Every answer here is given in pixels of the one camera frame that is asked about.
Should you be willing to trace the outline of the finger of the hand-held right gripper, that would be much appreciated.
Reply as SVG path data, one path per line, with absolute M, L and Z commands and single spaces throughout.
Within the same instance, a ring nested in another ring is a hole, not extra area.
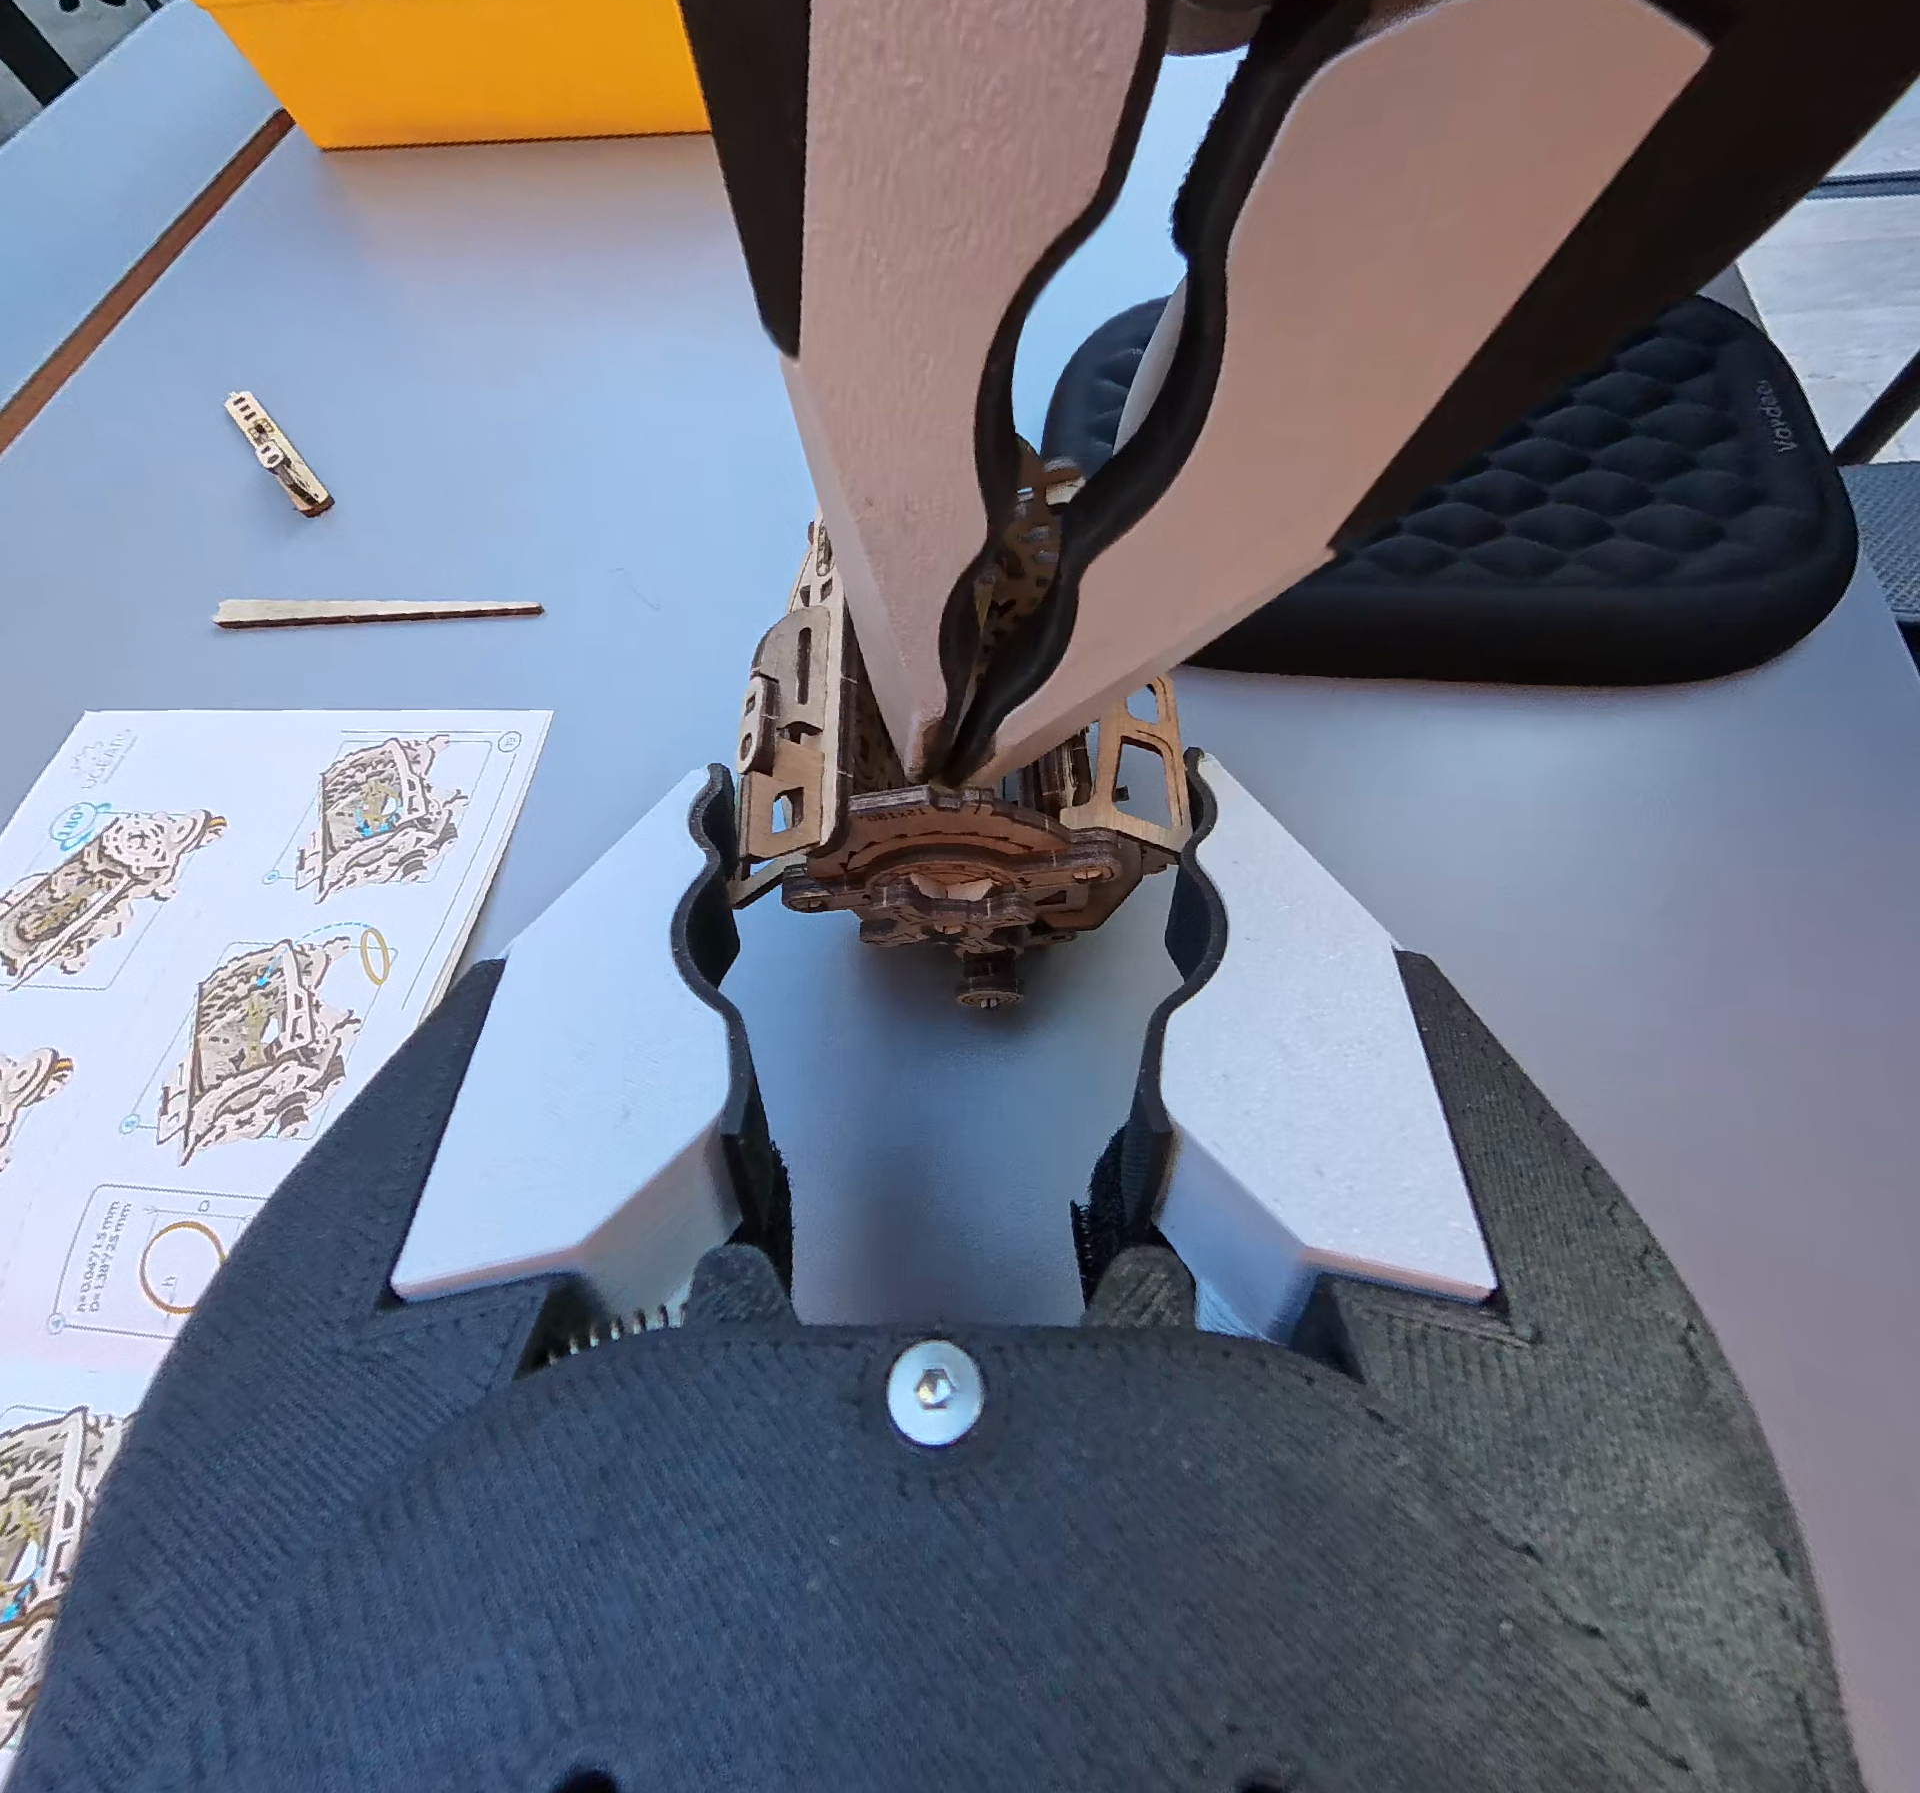
M 1261 36 L 1182 198 L 1158 390 L 948 769 L 1017 766 L 1320 565 L 1707 52 L 1650 0 L 1338 0 Z
M 1111 204 L 1164 0 L 810 0 L 805 462 L 913 779 L 973 672 L 969 582 L 1012 511 L 1012 359 Z

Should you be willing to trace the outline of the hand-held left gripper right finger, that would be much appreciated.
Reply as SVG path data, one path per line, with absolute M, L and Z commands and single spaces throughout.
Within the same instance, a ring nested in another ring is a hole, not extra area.
M 1199 1326 L 1281 1342 L 1324 1276 L 1481 1303 L 1497 1280 L 1387 932 L 1208 755 L 1147 1028 L 1135 1213 Z

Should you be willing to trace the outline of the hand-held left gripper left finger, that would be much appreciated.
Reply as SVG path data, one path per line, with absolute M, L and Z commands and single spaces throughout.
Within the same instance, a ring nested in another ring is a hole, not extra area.
M 731 1236 L 781 1257 L 781 1161 L 745 1026 L 724 766 L 696 769 L 509 947 L 392 1289 L 582 1277 L 674 1303 Z

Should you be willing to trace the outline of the wooden mechanical model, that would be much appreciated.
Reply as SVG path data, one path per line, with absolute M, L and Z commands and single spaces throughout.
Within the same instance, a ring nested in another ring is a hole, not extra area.
M 738 907 L 851 913 L 874 945 L 935 943 L 971 1008 L 1021 1000 L 1021 959 L 1102 926 L 1191 838 L 1169 678 L 979 788 L 909 784 L 882 726 L 820 515 L 755 655 L 738 745 Z

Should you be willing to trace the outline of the small wooden model part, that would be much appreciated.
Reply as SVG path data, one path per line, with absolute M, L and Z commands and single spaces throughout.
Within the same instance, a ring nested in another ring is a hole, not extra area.
M 335 505 L 333 493 L 286 438 L 260 399 L 244 389 L 227 395 L 225 411 L 252 445 L 257 464 L 282 486 L 302 515 L 322 515 Z

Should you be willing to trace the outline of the black quilted cushion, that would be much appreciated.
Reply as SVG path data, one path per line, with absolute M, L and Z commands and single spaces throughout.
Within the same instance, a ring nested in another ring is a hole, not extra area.
M 1192 666 L 1263 675 L 1657 686 L 1809 633 L 1857 521 L 1780 351 L 1687 297 Z

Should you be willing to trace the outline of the illustrated instruction booklet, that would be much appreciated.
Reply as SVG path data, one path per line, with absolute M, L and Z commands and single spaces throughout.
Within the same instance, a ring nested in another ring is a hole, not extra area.
M 1 845 L 4 1736 L 173 1337 L 439 1001 L 548 714 L 92 713 Z

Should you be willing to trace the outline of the thin wooden stick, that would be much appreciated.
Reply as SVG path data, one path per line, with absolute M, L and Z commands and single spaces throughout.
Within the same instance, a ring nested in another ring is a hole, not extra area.
M 538 600 L 229 598 L 215 607 L 213 625 L 221 630 L 244 631 L 538 615 L 543 615 L 543 605 Z

